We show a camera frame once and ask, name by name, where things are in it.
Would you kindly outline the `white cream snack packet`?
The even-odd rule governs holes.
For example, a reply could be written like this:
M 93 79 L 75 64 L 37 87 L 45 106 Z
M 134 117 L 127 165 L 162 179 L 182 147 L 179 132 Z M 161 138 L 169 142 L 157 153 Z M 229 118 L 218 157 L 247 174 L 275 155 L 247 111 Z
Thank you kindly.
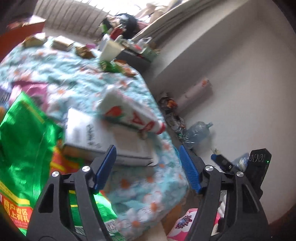
M 61 51 L 69 51 L 74 45 L 74 41 L 64 36 L 58 36 L 53 39 L 52 47 Z

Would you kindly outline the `red thermos bottle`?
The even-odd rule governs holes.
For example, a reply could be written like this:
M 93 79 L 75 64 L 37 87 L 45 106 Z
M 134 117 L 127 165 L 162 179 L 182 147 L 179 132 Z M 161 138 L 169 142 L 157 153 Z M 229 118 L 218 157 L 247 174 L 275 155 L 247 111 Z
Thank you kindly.
M 122 35 L 125 31 L 124 27 L 117 27 L 115 29 L 113 29 L 113 31 L 110 34 L 110 39 L 112 40 L 116 40 L 116 38 L 120 35 Z

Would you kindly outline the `white paper cup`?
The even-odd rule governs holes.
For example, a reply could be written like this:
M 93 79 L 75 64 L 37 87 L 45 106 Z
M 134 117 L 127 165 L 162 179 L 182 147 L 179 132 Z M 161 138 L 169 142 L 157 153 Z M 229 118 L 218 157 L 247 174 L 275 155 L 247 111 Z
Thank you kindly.
M 120 53 L 121 51 L 123 51 L 125 48 L 123 47 L 123 45 L 114 42 L 113 40 L 108 40 L 102 51 L 100 54 L 100 61 L 107 61 L 107 62 L 111 62 L 113 59 L 115 59 Z

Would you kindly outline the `white milk bottle red cap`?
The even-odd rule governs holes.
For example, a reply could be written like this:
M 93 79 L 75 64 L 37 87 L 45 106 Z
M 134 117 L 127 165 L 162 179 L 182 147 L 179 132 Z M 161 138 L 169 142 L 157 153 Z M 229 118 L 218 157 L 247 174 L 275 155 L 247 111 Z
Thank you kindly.
M 97 109 L 103 117 L 133 126 L 142 132 L 160 135 L 166 130 L 166 124 L 150 108 L 113 87 L 104 92 Z

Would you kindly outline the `green snack bag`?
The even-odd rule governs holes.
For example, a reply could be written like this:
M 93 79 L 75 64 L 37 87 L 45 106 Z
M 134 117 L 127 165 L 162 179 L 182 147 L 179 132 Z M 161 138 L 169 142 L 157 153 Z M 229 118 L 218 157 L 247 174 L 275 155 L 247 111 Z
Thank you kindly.
M 5 114 L 1 122 L 1 240 L 29 240 L 32 212 L 55 172 L 50 171 L 50 161 L 60 133 L 61 128 L 24 93 Z M 69 199 L 75 230 L 83 235 L 74 190 Z

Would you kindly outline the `green small snack packet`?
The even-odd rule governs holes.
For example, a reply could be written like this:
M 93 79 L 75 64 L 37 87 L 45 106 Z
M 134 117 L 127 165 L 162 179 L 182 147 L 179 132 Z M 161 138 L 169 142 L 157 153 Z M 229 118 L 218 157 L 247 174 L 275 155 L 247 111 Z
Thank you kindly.
M 99 65 L 100 65 L 100 69 L 103 72 L 121 73 L 121 68 L 118 67 L 115 63 L 111 63 L 104 60 L 104 61 L 100 61 Z

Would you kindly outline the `grey cabinet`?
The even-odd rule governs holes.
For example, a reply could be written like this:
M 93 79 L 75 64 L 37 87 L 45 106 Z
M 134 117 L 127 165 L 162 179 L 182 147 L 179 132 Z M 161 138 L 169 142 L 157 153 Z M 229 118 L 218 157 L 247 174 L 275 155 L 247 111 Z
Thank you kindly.
M 150 61 L 128 50 L 121 51 L 116 58 L 126 61 L 128 65 L 132 66 L 132 68 L 137 70 L 140 74 L 144 74 L 151 65 Z

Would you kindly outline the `black bag on cabinet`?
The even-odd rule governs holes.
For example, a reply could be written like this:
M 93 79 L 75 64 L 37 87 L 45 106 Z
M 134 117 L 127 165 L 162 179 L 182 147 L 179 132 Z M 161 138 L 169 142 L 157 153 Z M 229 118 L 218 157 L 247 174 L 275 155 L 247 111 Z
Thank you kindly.
M 124 39 L 132 39 L 140 31 L 137 19 L 134 16 L 125 13 L 118 14 L 116 17 L 119 18 L 119 22 L 125 27 L 125 31 L 122 34 Z

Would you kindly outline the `purple pink snack bag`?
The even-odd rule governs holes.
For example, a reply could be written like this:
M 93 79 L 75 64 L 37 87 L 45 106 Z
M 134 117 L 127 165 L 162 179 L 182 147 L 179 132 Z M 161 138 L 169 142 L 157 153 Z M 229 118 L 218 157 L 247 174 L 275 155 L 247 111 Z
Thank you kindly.
M 47 110 L 48 84 L 16 81 L 1 83 L 1 112 L 6 112 L 22 92 L 28 95 L 41 110 Z

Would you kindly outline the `pink floral pillow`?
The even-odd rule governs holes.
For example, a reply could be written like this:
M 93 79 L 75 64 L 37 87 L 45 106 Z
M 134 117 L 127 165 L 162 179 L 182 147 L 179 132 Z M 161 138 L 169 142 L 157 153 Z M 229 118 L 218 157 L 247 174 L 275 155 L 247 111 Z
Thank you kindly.
M 171 231 L 169 232 L 169 234 L 166 236 L 167 240 L 185 240 L 193 224 L 197 211 L 197 208 L 191 208 L 185 213 L 184 216 L 179 218 L 176 221 L 173 228 L 171 229 Z M 217 214 L 211 236 L 216 235 L 218 233 L 218 221 L 224 217 L 224 213 L 225 203 L 221 202 L 217 209 Z

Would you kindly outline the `orange snack packet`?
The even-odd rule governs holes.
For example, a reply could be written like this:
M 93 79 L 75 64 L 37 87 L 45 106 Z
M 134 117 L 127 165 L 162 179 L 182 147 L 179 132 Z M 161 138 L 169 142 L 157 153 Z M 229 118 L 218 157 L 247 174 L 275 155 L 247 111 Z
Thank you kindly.
M 138 73 L 124 60 L 115 59 L 114 64 L 120 70 L 120 72 L 127 77 L 135 77 L 138 75 Z

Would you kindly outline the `orange red box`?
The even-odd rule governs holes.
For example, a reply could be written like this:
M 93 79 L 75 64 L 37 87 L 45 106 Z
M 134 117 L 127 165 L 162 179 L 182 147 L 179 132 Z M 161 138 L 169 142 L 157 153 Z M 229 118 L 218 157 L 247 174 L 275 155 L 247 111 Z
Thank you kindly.
M 46 19 L 33 15 L 8 24 L 6 31 L 1 34 L 1 61 L 26 37 L 43 32 L 45 23 Z

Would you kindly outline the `white cardboard box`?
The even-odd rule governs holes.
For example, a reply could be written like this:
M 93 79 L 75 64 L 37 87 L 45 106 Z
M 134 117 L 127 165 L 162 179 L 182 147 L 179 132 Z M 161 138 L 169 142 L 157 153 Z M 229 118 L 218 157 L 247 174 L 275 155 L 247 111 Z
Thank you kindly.
M 152 141 L 142 140 L 136 131 L 68 109 L 63 155 L 92 161 L 102 156 L 110 145 L 116 147 L 117 165 L 150 167 L 159 162 Z

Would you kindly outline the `large clear water jug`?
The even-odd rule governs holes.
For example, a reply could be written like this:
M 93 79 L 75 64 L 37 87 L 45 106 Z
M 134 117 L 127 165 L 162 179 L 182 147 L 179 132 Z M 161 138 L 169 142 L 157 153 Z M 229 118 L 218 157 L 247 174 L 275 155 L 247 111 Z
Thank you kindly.
M 212 126 L 212 122 L 204 123 L 203 121 L 193 124 L 184 134 L 184 146 L 192 149 L 201 141 L 208 138 L 210 136 L 210 127 Z

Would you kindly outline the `floral blue quilt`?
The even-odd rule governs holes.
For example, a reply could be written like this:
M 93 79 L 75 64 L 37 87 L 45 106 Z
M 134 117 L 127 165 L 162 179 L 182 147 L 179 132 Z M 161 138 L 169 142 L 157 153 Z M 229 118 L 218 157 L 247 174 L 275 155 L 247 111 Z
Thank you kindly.
M 61 128 L 50 171 L 74 172 L 82 166 L 82 159 L 65 158 L 61 154 L 62 125 L 69 108 L 96 116 L 101 94 L 107 87 L 114 86 L 150 108 L 160 121 L 164 120 L 140 75 L 127 77 L 103 72 L 98 58 L 87 60 L 74 51 L 57 51 L 51 41 L 40 47 L 18 45 L 5 57 L 1 63 L 1 83 L 16 81 L 48 84 L 48 108 L 41 111 Z M 115 231 L 116 240 L 133 240 L 157 225 L 180 204 L 189 189 L 169 134 L 150 133 L 148 139 L 154 144 L 158 164 L 115 166 L 106 188 L 95 196 L 103 220 Z

